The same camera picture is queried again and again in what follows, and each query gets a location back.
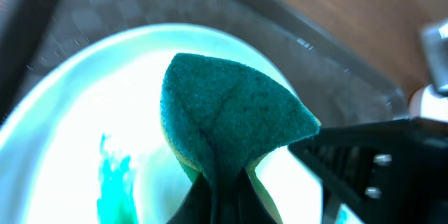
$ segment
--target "teal scouring pad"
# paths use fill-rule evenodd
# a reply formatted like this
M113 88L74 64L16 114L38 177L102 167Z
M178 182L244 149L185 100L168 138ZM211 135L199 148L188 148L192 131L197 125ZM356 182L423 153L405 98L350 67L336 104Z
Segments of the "teal scouring pad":
M178 159L218 191L264 154L319 132L302 102L269 76L230 60L182 53L164 76L161 117Z

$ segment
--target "wooden table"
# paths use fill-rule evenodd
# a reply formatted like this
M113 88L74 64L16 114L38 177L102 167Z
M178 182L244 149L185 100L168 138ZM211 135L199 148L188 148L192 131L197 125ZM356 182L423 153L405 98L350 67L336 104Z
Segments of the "wooden table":
M430 21L415 0L284 0L309 16L410 97L427 84L419 30Z

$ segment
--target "scrubbing pad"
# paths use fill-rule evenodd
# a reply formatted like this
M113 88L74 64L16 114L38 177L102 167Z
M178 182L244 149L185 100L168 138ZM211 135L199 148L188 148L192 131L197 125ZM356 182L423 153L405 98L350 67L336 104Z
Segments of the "scrubbing pad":
M175 152L226 190L262 155L319 132L286 88L243 64L177 54L164 76L162 126Z

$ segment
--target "white plate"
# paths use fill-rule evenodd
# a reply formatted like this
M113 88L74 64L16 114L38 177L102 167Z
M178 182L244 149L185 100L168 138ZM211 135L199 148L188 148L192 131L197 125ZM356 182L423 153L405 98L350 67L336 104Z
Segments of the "white plate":
M160 129L162 78L179 52L241 62L294 93L257 50L215 29L157 24L105 38L44 78L1 129L0 223L97 223L104 132L143 167L141 223L166 223L191 186ZM286 148L256 173L284 223L321 222L321 184Z

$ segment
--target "screw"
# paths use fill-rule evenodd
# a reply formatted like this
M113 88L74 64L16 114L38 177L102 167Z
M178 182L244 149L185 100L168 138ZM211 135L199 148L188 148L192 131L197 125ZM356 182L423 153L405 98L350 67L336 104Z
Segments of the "screw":
M379 166L388 166L392 162L392 155L390 154L378 154L373 158L373 162Z
M368 187L365 189L365 194L372 199L378 200L381 197L381 190L379 188Z

